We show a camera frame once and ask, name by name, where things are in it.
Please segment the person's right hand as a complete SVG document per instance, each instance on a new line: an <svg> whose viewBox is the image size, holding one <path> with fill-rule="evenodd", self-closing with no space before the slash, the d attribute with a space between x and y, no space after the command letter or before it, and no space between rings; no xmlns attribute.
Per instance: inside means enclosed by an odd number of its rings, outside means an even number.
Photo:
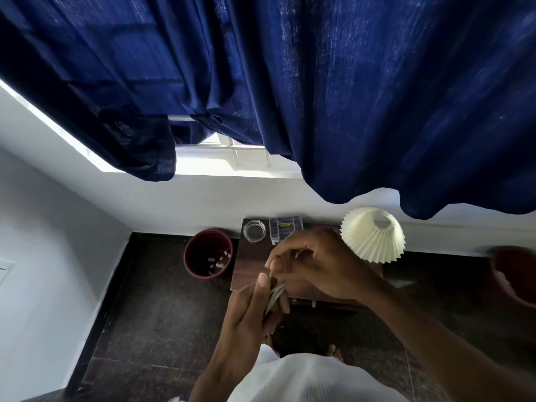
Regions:
<svg viewBox="0 0 536 402"><path fill-rule="evenodd" d="M327 265L329 277L324 278L318 286L311 284L330 297L366 304L368 295L384 284L384 281L355 255L333 229L330 230L332 238Z"/></svg>

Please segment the person's left hand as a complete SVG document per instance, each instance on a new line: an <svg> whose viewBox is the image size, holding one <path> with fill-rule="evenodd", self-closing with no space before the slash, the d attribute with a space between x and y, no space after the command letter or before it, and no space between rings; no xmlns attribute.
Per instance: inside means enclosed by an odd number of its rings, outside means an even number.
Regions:
<svg viewBox="0 0 536 402"><path fill-rule="evenodd" d="M272 288L277 280L270 274L267 275L271 278ZM273 335L283 317L290 313L290 303L285 290L268 315L251 316L250 300L256 281L231 294L217 346L261 346L264 338Z"/></svg>

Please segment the pale grey strip bundle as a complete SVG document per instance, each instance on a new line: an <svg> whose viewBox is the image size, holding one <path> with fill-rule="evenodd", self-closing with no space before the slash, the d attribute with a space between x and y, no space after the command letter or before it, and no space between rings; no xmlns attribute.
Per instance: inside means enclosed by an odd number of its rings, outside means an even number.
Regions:
<svg viewBox="0 0 536 402"><path fill-rule="evenodd" d="M267 303L267 306L264 310L264 316L268 315L271 312L271 309L278 302L279 297L286 290L286 283L278 280L276 284L271 288L270 297Z"/></svg>

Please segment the person's right forearm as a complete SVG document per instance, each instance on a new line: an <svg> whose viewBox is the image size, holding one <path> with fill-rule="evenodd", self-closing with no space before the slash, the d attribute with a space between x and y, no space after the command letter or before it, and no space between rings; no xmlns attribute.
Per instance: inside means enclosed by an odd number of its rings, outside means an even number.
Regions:
<svg viewBox="0 0 536 402"><path fill-rule="evenodd" d="M455 402L536 402L536 389L419 309L389 283L358 283L370 308Z"/></svg>

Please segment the person's left forearm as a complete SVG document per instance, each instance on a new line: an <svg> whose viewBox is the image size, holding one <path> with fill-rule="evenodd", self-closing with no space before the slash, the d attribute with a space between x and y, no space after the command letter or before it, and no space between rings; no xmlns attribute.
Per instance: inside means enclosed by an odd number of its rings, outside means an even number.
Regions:
<svg viewBox="0 0 536 402"><path fill-rule="evenodd" d="M197 379L188 402L227 402L231 393L253 370L260 346L254 348L218 345Z"/></svg>

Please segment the small dark wooden table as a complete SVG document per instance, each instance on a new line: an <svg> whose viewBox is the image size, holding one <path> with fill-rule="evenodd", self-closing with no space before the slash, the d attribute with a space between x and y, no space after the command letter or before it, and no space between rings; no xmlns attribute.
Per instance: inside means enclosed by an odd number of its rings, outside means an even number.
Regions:
<svg viewBox="0 0 536 402"><path fill-rule="evenodd" d="M256 230L262 231L257 222L265 226L264 237L257 242L250 242L246 236L245 226L253 222ZM244 218L242 230L236 251L231 290L239 290L256 280L260 272L266 272L265 262L274 246L269 233L269 220L267 218ZM353 300L345 300L327 296L311 283L297 277L284 277L286 290L292 305L302 305L309 308L335 308L355 311L362 304Z"/></svg>

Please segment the clear plastic compartment box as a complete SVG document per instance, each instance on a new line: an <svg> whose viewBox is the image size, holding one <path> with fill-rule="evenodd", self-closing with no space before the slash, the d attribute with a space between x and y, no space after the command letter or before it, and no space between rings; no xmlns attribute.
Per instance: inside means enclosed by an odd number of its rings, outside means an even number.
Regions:
<svg viewBox="0 0 536 402"><path fill-rule="evenodd" d="M276 246L292 232L303 230L303 222L299 216L272 217L269 219L270 240Z"/></svg>

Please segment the clear glass ashtray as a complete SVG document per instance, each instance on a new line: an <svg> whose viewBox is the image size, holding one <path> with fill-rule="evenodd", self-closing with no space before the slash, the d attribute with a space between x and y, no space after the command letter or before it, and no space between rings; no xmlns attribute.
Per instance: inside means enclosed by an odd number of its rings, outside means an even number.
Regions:
<svg viewBox="0 0 536 402"><path fill-rule="evenodd" d="M266 227L261 220L250 220L245 223L242 232L249 243L258 243L265 238Z"/></svg>

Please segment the white paper scraps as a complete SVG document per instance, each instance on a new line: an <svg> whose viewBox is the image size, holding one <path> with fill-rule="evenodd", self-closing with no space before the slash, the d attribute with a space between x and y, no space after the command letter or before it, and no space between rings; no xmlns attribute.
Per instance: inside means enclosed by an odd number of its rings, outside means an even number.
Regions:
<svg viewBox="0 0 536 402"><path fill-rule="evenodd" d="M231 261L232 250L217 250L214 255L207 259L207 272L209 276L216 276L223 273Z"/></svg>

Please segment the dark red round bin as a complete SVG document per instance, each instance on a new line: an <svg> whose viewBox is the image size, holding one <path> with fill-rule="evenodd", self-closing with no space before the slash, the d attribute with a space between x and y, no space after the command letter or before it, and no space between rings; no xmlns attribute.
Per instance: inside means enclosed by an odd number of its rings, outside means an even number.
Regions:
<svg viewBox="0 0 536 402"><path fill-rule="evenodd" d="M224 274L209 276L207 271L207 259L214 255L217 250L231 249L232 257L234 255L233 243L229 236L219 229L206 229L193 236L187 243L183 263L186 271L193 277L199 279L214 279Z"/></svg>

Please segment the cream pleated lamp shade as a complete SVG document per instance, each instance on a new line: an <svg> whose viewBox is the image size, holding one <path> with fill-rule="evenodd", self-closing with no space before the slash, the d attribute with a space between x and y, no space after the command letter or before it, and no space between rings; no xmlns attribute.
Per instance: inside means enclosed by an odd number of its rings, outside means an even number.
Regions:
<svg viewBox="0 0 536 402"><path fill-rule="evenodd" d="M347 213L340 225L340 235L359 258L370 263L395 262L406 247L399 222L377 207L361 207Z"/></svg>

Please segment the person's white garment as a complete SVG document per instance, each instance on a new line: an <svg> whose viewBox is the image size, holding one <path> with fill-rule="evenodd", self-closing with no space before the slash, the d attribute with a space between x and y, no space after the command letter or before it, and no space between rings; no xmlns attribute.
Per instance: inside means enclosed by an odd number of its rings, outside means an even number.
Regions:
<svg viewBox="0 0 536 402"><path fill-rule="evenodd" d="M262 344L227 402L410 402L365 370L311 353L279 357Z"/></svg>

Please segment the dark blue curtain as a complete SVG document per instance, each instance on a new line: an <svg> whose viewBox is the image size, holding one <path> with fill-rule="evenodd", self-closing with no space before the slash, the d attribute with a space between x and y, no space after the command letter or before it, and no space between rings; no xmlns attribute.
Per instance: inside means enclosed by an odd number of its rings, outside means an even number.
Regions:
<svg viewBox="0 0 536 402"><path fill-rule="evenodd" d="M174 0L192 117L327 202L536 211L536 0Z"/></svg>
<svg viewBox="0 0 536 402"><path fill-rule="evenodd" d="M169 181L177 144L196 144L234 85L212 0L0 0L47 70L56 107L89 125L79 139L138 179Z"/></svg>

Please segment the dark red round pot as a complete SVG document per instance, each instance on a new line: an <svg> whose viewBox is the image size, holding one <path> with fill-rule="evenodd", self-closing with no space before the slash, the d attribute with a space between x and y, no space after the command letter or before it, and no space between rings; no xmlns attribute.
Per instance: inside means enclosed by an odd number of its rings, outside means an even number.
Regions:
<svg viewBox="0 0 536 402"><path fill-rule="evenodd" d="M492 277L506 296L536 310L536 251L515 246L490 250Z"/></svg>

